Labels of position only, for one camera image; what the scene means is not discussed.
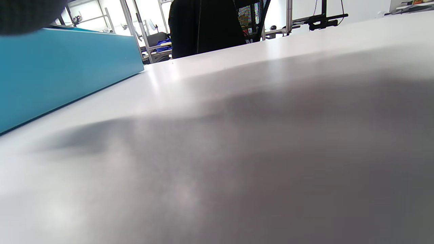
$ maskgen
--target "black object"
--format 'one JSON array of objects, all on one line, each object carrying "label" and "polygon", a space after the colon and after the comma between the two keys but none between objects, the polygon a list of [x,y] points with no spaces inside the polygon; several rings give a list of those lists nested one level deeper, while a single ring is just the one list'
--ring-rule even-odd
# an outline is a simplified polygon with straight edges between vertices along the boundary
[{"label": "black object", "polygon": [[270,0],[174,0],[173,58],[259,41]]},{"label": "black object", "polygon": [[75,16],[73,19],[72,19],[72,24],[74,25],[74,26],[77,26],[78,24],[80,24],[80,22],[83,20],[83,18],[80,16],[80,15],[77,15],[77,16]]},{"label": "black object", "polygon": [[329,26],[338,26],[340,23],[338,23],[336,19],[345,18],[345,17],[348,17],[348,14],[343,13],[343,3],[342,3],[342,14],[327,17],[327,0],[322,0],[321,14],[293,20],[293,25],[299,26],[302,24],[308,24],[309,30],[324,29]]},{"label": "black object", "polygon": [[56,20],[67,0],[0,0],[0,35],[29,33]]},{"label": "black object", "polygon": [[[270,30],[276,30],[276,29],[277,29],[277,26],[271,26],[270,27]],[[276,38],[276,33],[272,33],[272,34],[270,34],[269,37],[266,37],[266,39],[274,39],[274,38]]]}]

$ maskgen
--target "metal pole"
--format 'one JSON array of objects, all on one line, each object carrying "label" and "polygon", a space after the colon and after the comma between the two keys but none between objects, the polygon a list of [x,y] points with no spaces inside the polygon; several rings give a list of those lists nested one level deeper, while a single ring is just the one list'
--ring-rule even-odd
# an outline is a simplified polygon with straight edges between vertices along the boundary
[{"label": "metal pole", "polygon": [[63,21],[62,15],[60,15],[58,19],[60,24],[65,26],[65,22]]},{"label": "metal pole", "polygon": [[125,20],[127,21],[128,29],[130,30],[130,34],[134,37],[134,40],[136,41],[137,48],[140,53],[140,57],[143,60],[143,55],[141,53],[141,49],[140,49],[140,45],[138,44],[137,37],[135,36],[133,20],[131,18],[130,11],[128,10],[127,2],[125,0],[120,0],[120,1],[121,1],[122,10],[124,11]]},{"label": "metal pole", "polygon": [[289,35],[293,30],[293,0],[286,1],[286,33]]},{"label": "metal pole", "polygon": [[146,33],[149,35],[148,22],[146,20],[144,20],[143,22],[145,23]]},{"label": "metal pole", "polygon": [[166,30],[166,33],[169,33],[169,31],[167,30],[166,19],[164,18],[163,7],[161,6],[160,0],[157,1],[158,1],[158,5],[160,6],[161,17],[163,18],[164,29]]},{"label": "metal pole", "polygon": [[77,25],[74,24],[74,21],[72,20],[71,10],[69,9],[68,3],[66,4],[65,8],[66,8],[66,11],[68,12],[69,18],[71,19],[72,26],[77,27]]},{"label": "metal pole", "polygon": [[150,46],[149,46],[149,42],[148,42],[148,36],[147,36],[146,31],[145,31],[145,28],[143,27],[143,23],[142,23],[142,20],[141,20],[140,12],[138,10],[137,2],[135,0],[132,0],[132,1],[133,1],[133,4],[134,4],[134,8],[136,10],[137,20],[138,20],[138,25],[140,26],[141,35],[143,36],[143,40],[145,40],[145,48],[146,48],[146,51],[148,52],[149,62],[153,63],[154,62],[154,58],[151,55],[151,51],[152,50],[149,49]]},{"label": "metal pole", "polygon": [[262,41],[265,41],[265,25],[262,26]]},{"label": "metal pole", "polygon": [[109,11],[107,8],[104,8],[104,9],[105,9],[105,15],[107,16],[107,19],[109,19],[108,22],[110,23],[110,26],[112,27],[113,34],[116,34],[115,26],[113,25],[112,19],[110,18]]},{"label": "metal pole", "polygon": [[324,17],[327,17],[327,0],[322,0],[321,8],[322,8],[321,14]]},{"label": "metal pole", "polygon": [[[99,2],[99,0],[96,0],[96,2],[98,3],[98,6],[99,6],[99,10],[101,10],[101,15],[104,15],[104,13],[102,12],[102,7],[101,7],[101,3]],[[109,27],[109,25],[107,24],[107,21],[105,20],[105,18],[104,18],[104,22],[105,22],[105,26],[107,26],[107,28]]]}]

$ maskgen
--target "mesh chair back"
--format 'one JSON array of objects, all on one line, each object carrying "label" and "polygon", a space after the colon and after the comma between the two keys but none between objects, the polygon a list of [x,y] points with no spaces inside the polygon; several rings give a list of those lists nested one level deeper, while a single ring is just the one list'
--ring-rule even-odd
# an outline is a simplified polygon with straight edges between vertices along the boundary
[{"label": "mesh chair back", "polygon": [[233,0],[246,43],[259,42],[270,0]]}]

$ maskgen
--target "white table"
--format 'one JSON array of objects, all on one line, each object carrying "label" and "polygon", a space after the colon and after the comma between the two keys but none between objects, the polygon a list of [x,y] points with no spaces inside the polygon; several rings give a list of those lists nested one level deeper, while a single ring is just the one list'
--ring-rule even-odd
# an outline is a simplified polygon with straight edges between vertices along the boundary
[{"label": "white table", "polygon": [[6,134],[0,243],[430,243],[433,21],[157,63]]}]

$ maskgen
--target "blue box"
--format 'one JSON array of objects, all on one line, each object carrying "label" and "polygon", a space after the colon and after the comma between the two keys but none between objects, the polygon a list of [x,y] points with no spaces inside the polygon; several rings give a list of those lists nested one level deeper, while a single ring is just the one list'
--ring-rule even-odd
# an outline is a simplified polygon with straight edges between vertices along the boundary
[{"label": "blue box", "polygon": [[0,134],[143,70],[133,36],[42,29],[0,37]]}]

